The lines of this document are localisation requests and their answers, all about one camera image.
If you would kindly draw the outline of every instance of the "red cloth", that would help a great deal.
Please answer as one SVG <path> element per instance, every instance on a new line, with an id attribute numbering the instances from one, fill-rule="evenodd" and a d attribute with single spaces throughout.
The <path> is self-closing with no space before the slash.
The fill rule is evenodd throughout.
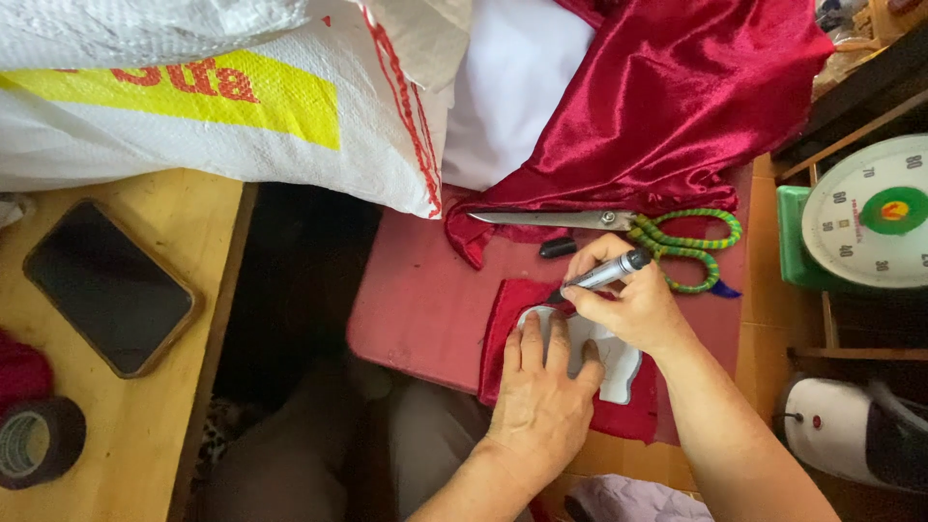
<path id="1" fill-rule="evenodd" d="M 475 210 L 734 210 L 735 190 L 718 174 L 801 129 L 812 77 L 833 51 L 812 4 L 627 0 L 615 7 L 532 156 L 448 211 L 451 245 L 479 269 L 494 233 L 541 242 L 565 232 L 495 227 L 465 214 Z M 574 12 L 597 21 L 592 11 Z"/>
<path id="2" fill-rule="evenodd" d="M 560 281 L 546 283 L 529 280 L 503 280 L 490 310 L 490 320 L 483 337 L 480 359 L 480 383 L 477 398 L 487 406 L 496 405 L 499 382 L 503 372 L 503 349 L 506 338 L 526 308 L 540 305 L 548 299 Z M 575 312 L 569 302 L 556 308 L 570 315 Z M 641 366 L 632 381 L 631 400 L 621 405 L 593 397 L 593 421 L 590 428 L 616 437 L 633 438 L 651 443 L 657 428 L 657 365 L 648 354 L 641 354 Z"/>
<path id="3" fill-rule="evenodd" d="M 0 330 L 0 415 L 23 400 L 52 394 L 52 369 L 41 352 Z"/>

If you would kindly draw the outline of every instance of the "scissors blade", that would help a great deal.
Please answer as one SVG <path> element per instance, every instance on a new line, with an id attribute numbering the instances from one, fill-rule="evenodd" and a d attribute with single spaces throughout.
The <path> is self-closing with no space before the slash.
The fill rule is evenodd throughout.
<path id="1" fill-rule="evenodd" d="M 627 210 L 586 212 L 472 212 L 470 217 L 496 225 L 538 225 L 540 227 L 630 230 L 635 213 Z"/>

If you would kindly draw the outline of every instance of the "scissors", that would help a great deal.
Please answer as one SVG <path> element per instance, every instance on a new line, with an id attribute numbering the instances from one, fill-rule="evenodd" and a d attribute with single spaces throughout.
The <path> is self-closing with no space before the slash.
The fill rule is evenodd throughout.
<path id="1" fill-rule="evenodd" d="M 541 227 L 593 228 L 598 230 L 624 231 L 628 239 L 641 243 L 653 253 L 655 261 L 663 255 L 692 257 L 701 261 L 708 272 L 703 282 L 696 285 L 681 284 L 664 276 L 670 288 L 683 294 L 698 294 L 712 290 L 719 283 L 718 263 L 706 250 L 721 250 L 741 239 L 741 223 L 731 213 L 714 208 L 693 208 L 670 212 L 651 219 L 643 214 L 627 210 L 585 212 L 474 212 L 471 217 L 496 225 L 538 225 Z M 704 215 L 721 219 L 730 231 L 724 240 L 700 240 L 678 238 L 661 232 L 658 225 L 675 217 Z"/>

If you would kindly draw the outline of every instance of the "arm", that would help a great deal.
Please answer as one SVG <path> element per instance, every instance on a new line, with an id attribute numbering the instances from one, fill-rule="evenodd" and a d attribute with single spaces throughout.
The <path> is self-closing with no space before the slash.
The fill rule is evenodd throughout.
<path id="1" fill-rule="evenodd" d="M 563 316 L 551 318 L 548 359 L 538 314 L 509 334 L 499 400 L 486 437 L 451 480 L 408 522 L 511 522 L 574 458 L 593 418 L 593 395 L 604 369 L 584 346 L 584 366 L 567 376 L 571 342 Z"/>
<path id="2" fill-rule="evenodd" d="M 607 234 L 571 260 L 564 280 L 632 249 Z M 680 313 L 654 263 L 626 278 L 609 301 L 565 290 L 584 317 L 650 354 L 670 392 L 680 443 L 718 522 L 839 522 L 799 463 L 776 440 Z"/>

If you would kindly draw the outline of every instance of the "smartphone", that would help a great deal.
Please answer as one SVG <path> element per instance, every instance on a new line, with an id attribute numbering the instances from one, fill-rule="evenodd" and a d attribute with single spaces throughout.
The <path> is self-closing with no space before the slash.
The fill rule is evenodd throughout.
<path id="1" fill-rule="evenodd" d="M 151 371 L 199 302 L 90 199 L 65 213 L 26 256 L 23 271 L 123 379 Z"/>

